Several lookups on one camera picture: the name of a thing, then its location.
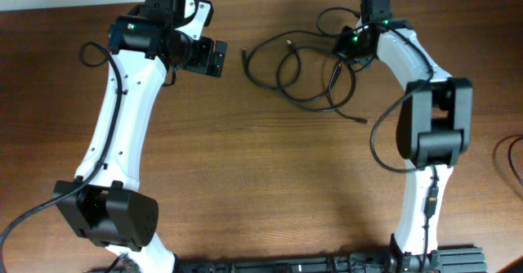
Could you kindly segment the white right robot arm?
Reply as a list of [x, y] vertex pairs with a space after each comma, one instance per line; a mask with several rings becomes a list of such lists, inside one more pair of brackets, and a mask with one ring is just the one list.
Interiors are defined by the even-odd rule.
[[406, 181], [391, 246], [400, 261], [431, 258], [446, 184], [470, 144], [472, 83], [454, 78], [429, 56], [413, 26], [393, 17], [391, 0], [360, 0], [356, 15], [356, 27], [342, 33], [335, 53], [349, 60], [377, 58], [405, 93], [375, 123], [400, 111], [396, 147], [405, 167], [395, 171]]

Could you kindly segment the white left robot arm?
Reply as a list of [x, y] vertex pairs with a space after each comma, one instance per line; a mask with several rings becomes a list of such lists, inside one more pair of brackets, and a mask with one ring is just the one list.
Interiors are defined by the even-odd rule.
[[227, 45], [203, 36], [208, 0], [145, 0], [110, 27], [102, 48], [108, 83], [90, 147], [57, 207], [76, 236], [127, 258], [136, 272], [172, 272], [177, 258], [156, 228], [159, 206], [140, 193], [140, 159], [161, 87], [180, 70], [217, 78]]

